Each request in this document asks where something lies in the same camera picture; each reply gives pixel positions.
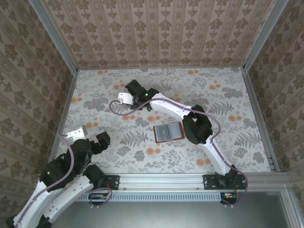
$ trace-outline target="metal vent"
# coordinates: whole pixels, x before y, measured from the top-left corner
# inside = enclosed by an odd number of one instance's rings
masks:
[[[89,193],[83,194],[79,199],[80,201],[89,201]],[[94,199],[92,202],[101,202],[103,199]],[[221,201],[219,192],[198,192],[198,193],[166,193],[166,192],[114,192],[112,202],[204,202],[204,201]]]

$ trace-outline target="small book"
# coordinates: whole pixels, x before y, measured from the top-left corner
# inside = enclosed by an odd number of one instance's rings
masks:
[[[156,143],[184,139],[184,130],[180,122],[161,124],[153,127]]]

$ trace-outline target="cable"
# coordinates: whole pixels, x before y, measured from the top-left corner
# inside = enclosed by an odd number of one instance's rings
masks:
[[[43,190],[41,190],[40,192],[37,193],[37,195],[31,200],[31,202],[28,204],[28,206],[24,209],[24,211],[21,214],[19,220],[17,221],[17,224],[15,225],[15,228],[17,228],[20,225],[20,223],[21,223],[22,219],[24,218],[25,214],[27,213],[27,211],[29,210],[29,208],[32,206],[32,204],[38,199],[38,197],[42,193],[44,193],[45,191],[51,189],[52,187],[54,187],[54,186],[58,185],[59,183],[61,183],[62,181],[64,181],[70,175],[70,173],[73,170],[73,167],[74,167],[74,154],[73,154],[73,150],[72,150],[70,144],[68,143],[68,141],[64,138],[64,136],[66,136],[66,135],[60,135],[60,134],[57,134],[57,135],[66,143],[68,151],[71,154],[71,166],[70,166],[70,169],[68,170],[68,172],[61,179],[57,180],[53,184],[49,185],[48,187],[44,188]]]
[[[107,204],[107,203],[109,202],[109,200],[111,199],[111,197],[112,197],[112,195],[113,195],[113,192],[112,192],[112,189],[110,189],[110,188],[99,188],[99,189],[94,189],[94,190],[87,191],[87,193],[95,192],[95,191],[101,191],[101,190],[108,190],[108,192],[110,192],[111,195],[110,195],[102,204],[100,204],[100,205],[98,205],[98,206],[95,206],[95,205],[92,203],[92,198],[93,198],[94,196],[100,195],[100,193],[96,193],[96,194],[94,194],[94,195],[91,195],[91,197],[90,197],[90,202],[89,202],[89,203],[91,204],[91,208],[93,208],[93,207],[96,207],[96,208],[102,207],[102,206],[104,206],[105,204]]]
[[[236,190],[234,191],[234,194],[236,194],[236,196],[238,197],[238,187],[237,187],[237,185],[235,184],[235,186],[236,186]]]
[[[201,112],[201,111],[197,111],[197,110],[192,110],[192,109],[189,109],[189,108],[185,108],[184,106],[179,105],[179,104],[177,104],[177,103],[175,103],[175,102],[173,102],[173,101],[170,101],[170,100],[167,100],[167,99],[162,99],[162,98],[152,98],[151,100],[146,101],[145,103],[143,103],[141,106],[139,106],[139,107],[136,108],[135,110],[132,110],[131,112],[125,113],[125,114],[117,113],[117,112],[115,112],[115,111],[112,109],[112,103],[114,103],[114,102],[120,103],[120,102],[117,101],[117,100],[111,101],[110,104],[109,104],[109,108],[110,108],[110,110],[111,110],[112,113],[114,113],[114,114],[116,114],[116,115],[124,116],[124,115],[130,115],[130,114],[136,112],[137,110],[141,109],[142,107],[144,107],[146,104],[148,104],[148,103],[151,102],[151,101],[163,101],[163,102],[168,102],[168,103],[170,103],[170,104],[172,104],[172,105],[174,105],[174,106],[176,106],[176,107],[178,107],[178,108],[180,108],[180,109],[183,109],[183,110],[186,110],[186,111],[189,111],[189,112],[198,113],[198,114],[207,116],[207,117],[209,117],[210,119],[212,119],[212,120],[218,125],[218,131],[214,134],[214,136],[211,137],[210,142],[211,142],[212,146],[214,147],[215,151],[218,153],[218,155],[219,155],[220,158],[222,159],[222,161],[223,161],[229,168],[231,168],[232,170],[234,170],[234,171],[236,171],[236,172],[239,172],[240,174],[242,174],[242,175],[244,176],[244,178],[245,178],[245,184],[246,184],[246,185],[245,185],[244,195],[243,195],[243,197],[242,197],[238,202],[236,202],[236,203],[233,204],[233,205],[236,206],[236,205],[238,205],[240,202],[242,202],[242,201],[244,200],[245,196],[247,195],[247,190],[248,190],[248,179],[247,179],[246,175],[245,175],[242,171],[240,171],[240,170],[238,170],[238,169],[232,167],[231,165],[228,164],[228,162],[225,161],[225,159],[223,158],[223,156],[222,156],[221,153],[219,152],[218,148],[217,148],[216,145],[213,143],[213,140],[220,134],[221,129],[222,129],[221,126],[220,126],[219,121],[218,121],[214,116],[212,116],[212,115],[210,115],[210,114],[208,114],[208,113]]]

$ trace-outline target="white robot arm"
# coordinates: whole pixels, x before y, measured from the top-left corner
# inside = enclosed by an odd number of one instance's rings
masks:
[[[143,103],[151,100],[145,107],[161,111],[174,117],[177,121],[183,122],[187,139],[202,148],[206,148],[204,152],[210,159],[217,174],[225,176],[230,172],[232,164],[219,149],[215,140],[211,142],[212,130],[210,121],[206,116],[195,114],[192,111],[204,112],[201,106],[196,105],[195,107],[191,107],[182,105],[165,97],[155,89],[146,91],[136,80],[132,80],[125,87],[130,93],[118,94],[118,101],[121,104],[127,104],[130,105],[131,109],[136,109]]]
[[[74,155],[74,164],[71,173],[62,181],[57,183],[63,178],[71,167],[71,155],[65,153],[58,156],[53,161],[49,162],[44,170],[42,171],[39,182],[34,190],[34,193],[26,203],[22,211],[13,217],[6,220],[9,228],[35,228],[39,225],[40,218],[42,217],[45,209],[49,203],[62,191],[62,189],[71,182],[77,175],[81,174],[82,171],[91,162],[93,154],[99,154],[105,150],[110,144],[110,137],[106,132],[98,134],[96,138],[98,142],[89,141],[85,138],[86,130],[83,127],[68,132],[66,137],[72,137],[74,143],[70,146]],[[48,186],[55,184],[50,187],[47,191],[44,191],[37,197],[38,193],[45,190]]]
[[[98,189],[104,183],[105,174],[97,167],[90,165],[75,183],[57,198],[52,200],[40,219],[37,228],[50,228],[57,218],[82,194],[91,189]]]

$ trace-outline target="patterned wall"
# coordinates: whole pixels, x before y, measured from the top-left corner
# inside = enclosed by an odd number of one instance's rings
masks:
[[[19,212],[48,161],[71,77],[29,3],[1,0],[0,221]]]
[[[250,75],[283,171],[304,205],[304,1],[290,0]]]
[[[78,67],[241,65],[275,0],[43,0]]]

